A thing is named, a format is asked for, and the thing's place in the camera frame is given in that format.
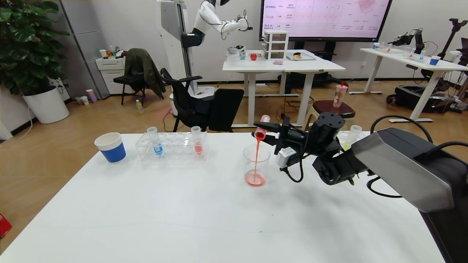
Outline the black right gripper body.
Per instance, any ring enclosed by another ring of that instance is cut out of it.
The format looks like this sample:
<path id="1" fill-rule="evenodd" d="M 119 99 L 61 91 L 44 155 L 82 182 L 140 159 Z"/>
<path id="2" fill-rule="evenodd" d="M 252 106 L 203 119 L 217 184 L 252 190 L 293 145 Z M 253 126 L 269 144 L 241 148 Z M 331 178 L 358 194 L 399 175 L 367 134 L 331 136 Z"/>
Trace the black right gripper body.
<path id="1" fill-rule="evenodd" d="M 308 144 L 308 132 L 301 130 L 290 123 L 288 117 L 284 117 L 283 123 L 280 125 L 279 136 L 276 140 L 274 154 L 282 149 L 292 148 L 297 153 L 304 155 Z"/>

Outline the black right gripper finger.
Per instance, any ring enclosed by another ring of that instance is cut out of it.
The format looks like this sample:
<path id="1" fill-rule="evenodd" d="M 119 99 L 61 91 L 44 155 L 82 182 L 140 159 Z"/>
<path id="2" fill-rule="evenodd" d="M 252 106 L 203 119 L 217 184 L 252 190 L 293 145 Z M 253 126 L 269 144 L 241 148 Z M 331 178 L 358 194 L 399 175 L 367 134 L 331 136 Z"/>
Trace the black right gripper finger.
<path id="1" fill-rule="evenodd" d="M 258 142 L 264 142 L 268 145 L 276 145 L 278 139 L 274 135 L 267 135 L 258 131 L 251 133 Z"/>
<path id="2" fill-rule="evenodd" d="M 282 125 L 280 123 L 271 122 L 254 122 L 253 125 L 256 126 L 258 129 L 272 133 L 279 133 L 282 128 Z"/>

